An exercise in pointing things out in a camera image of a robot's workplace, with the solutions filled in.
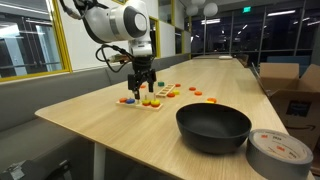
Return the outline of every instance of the ceiling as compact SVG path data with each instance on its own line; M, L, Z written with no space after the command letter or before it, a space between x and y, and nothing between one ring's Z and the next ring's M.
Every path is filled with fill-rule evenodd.
M170 3L170 1L171 0L160 0L160 2L162 3L166 3L166 2ZM185 7L187 7L188 5L191 5L191 0L176 0L176 1L180 1ZM276 3L285 2L285 1L299 1L299 0L206 0L205 4L199 7L200 9L199 15L202 12L201 9L203 9L206 4L212 3L212 2L218 5L219 12L224 12L224 11L230 11L235 9L241 9L245 6L262 6L267 4L276 4ZM40 10L40 11L47 11L46 0L0 0L0 3L18 5L18 6ZM13 14L17 14L17 12L19 12L12 8L0 7L0 12L10 13L10 11L13 11L11 12Z

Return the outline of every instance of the black bowl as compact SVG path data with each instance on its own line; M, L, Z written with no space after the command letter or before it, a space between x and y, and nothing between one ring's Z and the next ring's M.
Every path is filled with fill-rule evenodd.
M180 108L176 118L185 142L213 154L237 150L251 130L247 116L219 104L190 104Z

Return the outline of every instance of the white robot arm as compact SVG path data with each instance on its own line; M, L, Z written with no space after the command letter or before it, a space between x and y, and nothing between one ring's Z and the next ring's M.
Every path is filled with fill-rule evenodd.
M154 57L149 34L150 22L143 1L129 0L123 6L108 8L97 0L73 0L80 14L68 8L63 0L60 2L69 16L83 20L88 35L95 42L104 44L102 46L110 47L105 43L129 40L135 74L128 75L128 89L133 91L135 99L140 99L140 85L147 81L149 92L153 92L156 75L155 70L151 69Z

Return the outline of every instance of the orange disc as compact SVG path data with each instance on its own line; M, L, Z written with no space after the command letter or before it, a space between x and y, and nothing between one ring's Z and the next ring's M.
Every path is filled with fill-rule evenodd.
M151 104L152 107L159 107L160 104Z
M195 91L196 89L197 89L197 88L195 88L195 87L190 87L190 88L189 88L190 91Z
M194 95L196 95L196 96L201 96L201 95L202 95L202 92L201 92L201 91L196 91L196 92L194 92Z
M216 98L208 98L207 101L211 101L211 102L216 103L216 102L217 102L217 99L216 99Z
M168 96L168 97L174 97L175 94L174 94L174 93L168 93L167 96Z
M120 99L119 99L119 102L120 102L120 103L125 103L126 101L127 101L127 98L120 98Z

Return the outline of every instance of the black cable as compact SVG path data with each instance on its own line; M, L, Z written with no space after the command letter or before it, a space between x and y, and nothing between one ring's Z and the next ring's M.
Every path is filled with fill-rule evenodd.
M62 6L63 11L66 12L67 9L68 9L68 7L66 6L66 4L64 4L64 1L63 1L63 0L60 0L60 4L61 4L61 6Z
M152 65L153 63L153 60L155 59L155 56L154 56L154 48L152 50L152 53L153 53L153 56L151 56L151 60L148 61L148 62L145 62L144 60L140 60L138 58L135 58L132 54L128 53L125 49L122 49L118 46L115 46L115 45L108 45L108 44L102 44L101 47L96 51L96 58L98 61L101 61L101 62L105 62L107 63L108 67L111 69L112 72L115 72L115 73L118 73L126 64L128 64L128 62L125 62L122 64L122 66L118 69L118 70L114 70L110 63L109 63L109 59L106 57L105 55L105 52L104 52L104 48L111 48L115 51L118 51L120 52L121 54L123 55L126 55L128 58L129 58L129 62L131 61L132 63L134 63L135 65L138 65L138 66L144 66L144 67L149 67ZM102 52L102 56L103 56L103 59L99 58L99 52Z

